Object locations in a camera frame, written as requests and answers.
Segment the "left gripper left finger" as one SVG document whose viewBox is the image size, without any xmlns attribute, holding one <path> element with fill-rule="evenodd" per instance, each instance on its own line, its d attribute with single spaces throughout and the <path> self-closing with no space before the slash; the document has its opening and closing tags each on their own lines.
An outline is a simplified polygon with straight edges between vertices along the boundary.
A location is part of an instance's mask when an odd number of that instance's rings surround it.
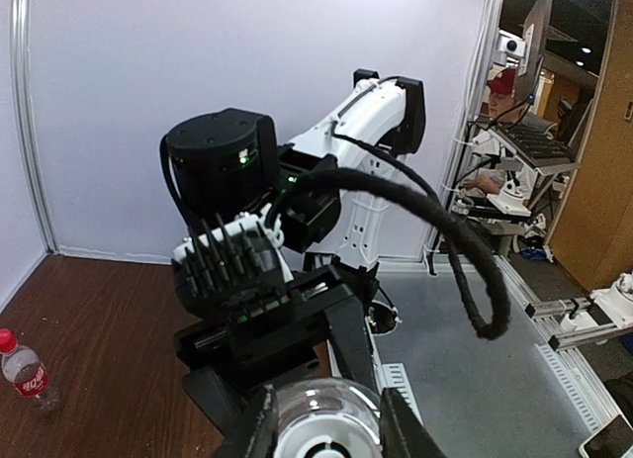
<svg viewBox="0 0 633 458">
<path fill-rule="evenodd" d="M 278 437 L 278 401 L 272 385 L 266 385 L 248 404 L 226 434 L 216 458 L 266 458 L 274 455 Z"/>
</svg>

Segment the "large clear plastic bottle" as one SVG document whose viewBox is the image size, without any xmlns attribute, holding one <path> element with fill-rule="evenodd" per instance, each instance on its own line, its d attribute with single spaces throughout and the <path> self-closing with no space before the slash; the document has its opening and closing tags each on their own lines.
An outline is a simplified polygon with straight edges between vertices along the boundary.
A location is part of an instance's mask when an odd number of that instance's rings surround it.
<svg viewBox="0 0 633 458">
<path fill-rule="evenodd" d="M 276 396 L 279 430 L 316 413 L 342 414 L 375 431 L 379 428 L 379 396 L 373 390 L 347 379 L 304 380 L 277 390 Z"/>
</svg>

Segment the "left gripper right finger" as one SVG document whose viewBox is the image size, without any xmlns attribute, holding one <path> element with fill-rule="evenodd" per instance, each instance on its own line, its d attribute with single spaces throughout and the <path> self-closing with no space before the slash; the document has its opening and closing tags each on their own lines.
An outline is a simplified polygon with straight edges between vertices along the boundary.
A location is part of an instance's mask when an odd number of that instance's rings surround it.
<svg viewBox="0 0 633 458">
<path fill-rule="evenodd" d="M 385 458 L 446 458 L 398 389 L 381 394 L 379 430 Z"/>
</svg>

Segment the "white bottle cap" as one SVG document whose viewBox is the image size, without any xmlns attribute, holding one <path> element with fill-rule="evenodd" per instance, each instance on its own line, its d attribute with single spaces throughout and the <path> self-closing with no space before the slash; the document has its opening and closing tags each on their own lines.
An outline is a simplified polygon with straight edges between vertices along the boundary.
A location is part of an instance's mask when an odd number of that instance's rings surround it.
<svg viewBox="0 0 633 458">
<path fill-rule="evenodd" d="M 274 457 L 381 457 L 378 432 L 344 413 L 312 413 L 296 419 L 278 436 Z"/>
</svg>

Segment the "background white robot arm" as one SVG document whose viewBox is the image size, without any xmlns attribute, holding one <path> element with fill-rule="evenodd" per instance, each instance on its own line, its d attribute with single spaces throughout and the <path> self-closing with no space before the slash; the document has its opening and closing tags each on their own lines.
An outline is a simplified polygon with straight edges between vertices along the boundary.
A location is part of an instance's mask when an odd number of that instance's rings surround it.
<svg viewBox="0 0 633 458">
<path fill-rule="evenodd" d="M 572 308 L 560 320 L 563 331 L 571 332 L 597 326 L 589 310 L 597 307 L 616 326 L 632 326 L 632 273 L 621 273 L 609 288 L 593 290 L 587 297 L 571 299 Z"/>
</svg>

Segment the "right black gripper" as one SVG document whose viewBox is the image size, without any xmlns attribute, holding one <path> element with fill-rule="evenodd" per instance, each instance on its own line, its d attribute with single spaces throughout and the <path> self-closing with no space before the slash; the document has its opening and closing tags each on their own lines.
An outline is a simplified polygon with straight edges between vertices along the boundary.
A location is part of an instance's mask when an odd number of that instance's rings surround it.
<svg viewBox="0 0 633 458">
<path fill-rule="evenodd" d="M 189 369 L 184 392 L 217 428 L 235 425 L 264 386 L 281 389 L 315 372 L 314 348 L 323 342 L 332 345 L 343 378 L 377 391 L 362 302 L 329 265 L 291 281 L 268 311 L 200 321 L 174 335 Z"/>
</svg>

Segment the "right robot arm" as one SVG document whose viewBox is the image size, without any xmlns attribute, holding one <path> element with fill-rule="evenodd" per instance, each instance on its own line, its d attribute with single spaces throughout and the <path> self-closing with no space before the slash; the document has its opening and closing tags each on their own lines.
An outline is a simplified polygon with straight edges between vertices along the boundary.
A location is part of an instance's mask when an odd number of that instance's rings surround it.
<svg viewBox="0 0 633 458">
<path fill-rule="evenodd" d="M 393 180 L 425 129 L 423 83 L 359 69 L 352 93 L 279 144 L 271 117 L 237 108 L 171 129 L 159 146 L 188 235 L 174 249 L 176 295 L 196 323 L 174 336 L 185 393 L 228 432 L 266 386 L 319 368 L 371 390 L 380 362 L 368 321 L 388 202 L 300 178 L 345 167 Z"/>
</svg>

